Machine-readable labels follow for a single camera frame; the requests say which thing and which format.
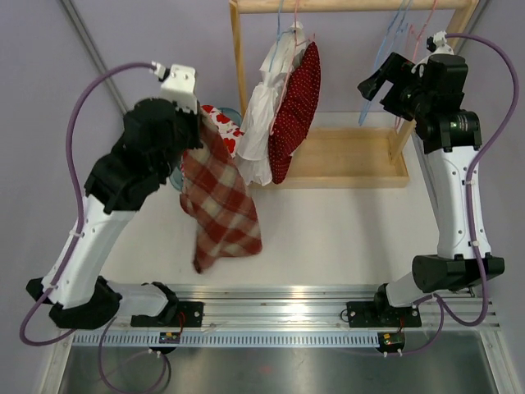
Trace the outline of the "white red poppy skirt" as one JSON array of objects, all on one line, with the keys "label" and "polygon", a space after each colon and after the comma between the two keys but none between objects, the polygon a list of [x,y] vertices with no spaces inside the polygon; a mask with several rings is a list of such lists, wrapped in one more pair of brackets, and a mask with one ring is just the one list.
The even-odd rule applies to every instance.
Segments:
[{"label": "white red poppy skirt", "polygon": [[234,158],[237,153],[239,142],[244,133],[240,127],[219,108],[212,105],[203,105],[202,110],[208,114],[212,123],[217,127],[226,149]]}]

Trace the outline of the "pink hanger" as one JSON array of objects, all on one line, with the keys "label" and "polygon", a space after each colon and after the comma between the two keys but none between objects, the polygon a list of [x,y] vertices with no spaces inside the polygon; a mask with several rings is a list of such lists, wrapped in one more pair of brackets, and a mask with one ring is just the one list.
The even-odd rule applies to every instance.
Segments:
[{"label": "pink hanger", "polygon": [[434,15],[434,12],[436,11],[437,4],[438,4],[438,0],[433,0],[432,1],[431,10],[429,11],[425,22],[423,23],[421,29],[418,32],[415,30],[414,25],[411,25],[409,27],[409,32],[407,34],[407,39],[406,39],[406,46],[408,46],[408,44],[410,43],[410,39],[413,39],[414,46],[413,46],[413,54],[412,54],[412,58],[411,58],[412,62],[414,62],[416,60],[416,57],[418,55],[418,49],[419,49],[420,43],[422,42],[422,37],[423,37],[424,33],[426,32],[427,26],[430,23],[433,15]]},{"label": "pink hanger", "polygon": [[291,73],[296,68],[296,66],[294,65],[294,60],[297,58],[297,54],[299,53],[299,49],[304,51],[306,49],[306,47],[307,47],[307,43],[310,41],[310,38],[308,36],[305,36],[301,41],[298,41],[297,24],[298,24],[298,14],[299,14],[299,4],[300,4],[300,0],[295,0],[294,1],[294,25],[293,25],[294,47],[293,47],[293,52],[292,52],[291,59],[290,59],[289,68],[288,68],[288,71],[287,71],[286,76],[285,76],[285,80],[284,80],[284,84],[283,84],[283,90],[282,90],[282,93],[281,93],[280,101],[278,103],[277,110],[275,111],[275,116],[272,119],[272,123],[270,125],[270,129],[269,129],[269,135],[270,136],[272,136],[274,134],[273,128],[274,128],[274,125],[276,123],[277,115],[278,115],[279,111],[281,110],[282,104],[284,102],[285,95],[286,95],[286,92],[287,92],[287,89],[288,89],[288,84],[289,84]]}]

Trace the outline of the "red plaid garment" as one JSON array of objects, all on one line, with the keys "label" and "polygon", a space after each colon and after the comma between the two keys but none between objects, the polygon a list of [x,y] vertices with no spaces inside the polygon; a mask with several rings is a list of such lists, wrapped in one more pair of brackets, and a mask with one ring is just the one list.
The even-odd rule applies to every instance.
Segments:
[{"label": "red plaid garment", "polygon": [[203,273],[221,258],[261,253],[262,233],[249,188],[211,117],[201,116],[203,147],[186,151],[180,206],[197,222],[193,265]]}]

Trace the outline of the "dark red dotted garment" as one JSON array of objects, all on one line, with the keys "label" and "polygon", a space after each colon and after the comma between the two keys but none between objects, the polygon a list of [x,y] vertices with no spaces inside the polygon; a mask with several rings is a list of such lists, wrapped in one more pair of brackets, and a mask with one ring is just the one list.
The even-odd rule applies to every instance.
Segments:
[{"label": "dark red dotted garment", "polygon": [[310,43],[301,63],[292,71],[281,110],[269,136],[268,153],[272,182],[282,183],[293,153],[307,138],[321,88],[321,62],[317,44]]}]

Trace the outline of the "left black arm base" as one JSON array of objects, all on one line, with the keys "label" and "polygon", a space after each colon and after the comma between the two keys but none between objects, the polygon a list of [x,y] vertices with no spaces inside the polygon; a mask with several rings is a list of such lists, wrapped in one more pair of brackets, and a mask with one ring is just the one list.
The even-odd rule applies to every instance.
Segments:
[{"label": "left black arm base", "polygon": [[168,303],[157,316],[133,315],[133,328],[201,328],[204,303],[199,301],[178,301]]}]

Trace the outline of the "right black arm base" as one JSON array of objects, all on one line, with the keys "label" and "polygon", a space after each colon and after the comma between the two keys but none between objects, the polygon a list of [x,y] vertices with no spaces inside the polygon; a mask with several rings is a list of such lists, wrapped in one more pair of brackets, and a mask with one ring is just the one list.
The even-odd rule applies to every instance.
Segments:
[{"label": "right black arm base", "polygon": [[377,307],[373,301],[350,301],[346,310],[351,328],[420,328],[419,310],[412,307]]}]

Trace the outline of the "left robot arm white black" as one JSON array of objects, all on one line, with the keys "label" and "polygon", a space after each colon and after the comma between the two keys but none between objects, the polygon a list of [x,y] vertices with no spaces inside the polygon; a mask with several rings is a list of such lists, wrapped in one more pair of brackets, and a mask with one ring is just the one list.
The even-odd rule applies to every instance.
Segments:
[{"label": "left robot arm white black", "polygon": [[59,260],[48,275],[26,286],[35,300],[51,306],[49,317],[61,329],[94,330],[116,316],[129,316],[134,327],[166,327],[179,318],[179,299],[168,286],[122,286],[101,271],[121,232],[167,183],[183,153],[202,148],[201,113],[147,98],[123,122],[121,137],[88,175],[82,214]]}]

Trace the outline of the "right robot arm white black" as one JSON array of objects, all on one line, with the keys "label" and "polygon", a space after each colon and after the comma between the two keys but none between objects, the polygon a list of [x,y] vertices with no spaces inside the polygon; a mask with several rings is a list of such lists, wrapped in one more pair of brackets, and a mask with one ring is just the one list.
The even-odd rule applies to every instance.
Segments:
[{"label": "right robot arm white black", "polygon": [[378,288],[373,318],[391,325],[408,307],[438,291],[458,291],[487,283],[504,272],[504,260],[492,254],[483,232],[477,158],[482,151],[477,114],[462,108],[468,66],[463,57],[434,53],[414,64],[398,53],[358,90],[372,100],[390,82],[383,108],[414,121],[431,169],[436,193],[439,240],[436,253],[413,258],[410,273]]}]

